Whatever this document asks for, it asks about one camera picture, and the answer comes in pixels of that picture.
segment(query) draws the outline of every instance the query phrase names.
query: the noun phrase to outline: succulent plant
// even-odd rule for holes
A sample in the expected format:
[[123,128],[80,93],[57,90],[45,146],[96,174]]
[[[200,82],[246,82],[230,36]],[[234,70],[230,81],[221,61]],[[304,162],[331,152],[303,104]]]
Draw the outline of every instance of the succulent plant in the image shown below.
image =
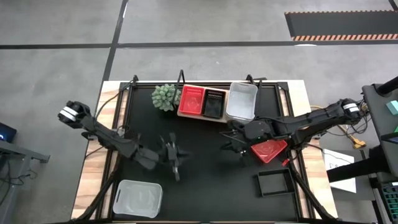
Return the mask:
[[152,102],[156,108],[164,111],[173,111],[173,104],[180,104],[181,91],[177,90],[174,100],[172,100],[175,91],[174,84],[166,84],[163,86],[156,86],[152,93]]

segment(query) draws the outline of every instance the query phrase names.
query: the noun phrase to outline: red basket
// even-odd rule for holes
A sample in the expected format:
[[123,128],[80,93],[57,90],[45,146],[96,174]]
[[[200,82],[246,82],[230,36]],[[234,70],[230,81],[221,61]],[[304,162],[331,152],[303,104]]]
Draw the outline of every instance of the red basket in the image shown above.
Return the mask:
[[185,114],[200,115],[204,96],[203,87],[184,85],[178,110]]
[[251,146],[251,149],[262,162],[269,163],[269,161],[275,158],[286,146],[287,143],[284,140],[268,140]]

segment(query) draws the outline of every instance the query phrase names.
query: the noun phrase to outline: white basket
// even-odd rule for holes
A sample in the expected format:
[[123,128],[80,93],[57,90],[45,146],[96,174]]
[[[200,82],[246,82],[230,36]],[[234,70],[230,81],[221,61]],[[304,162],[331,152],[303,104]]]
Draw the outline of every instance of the white basket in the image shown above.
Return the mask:
[[227,119],[236,119],[248,123],[255,117],[256,85],[233,82],[229,88],[228,104],[226,107]]
[[159,184],[122,180],[113,203],[116,214],[155,218],[160,210],[163,190]]

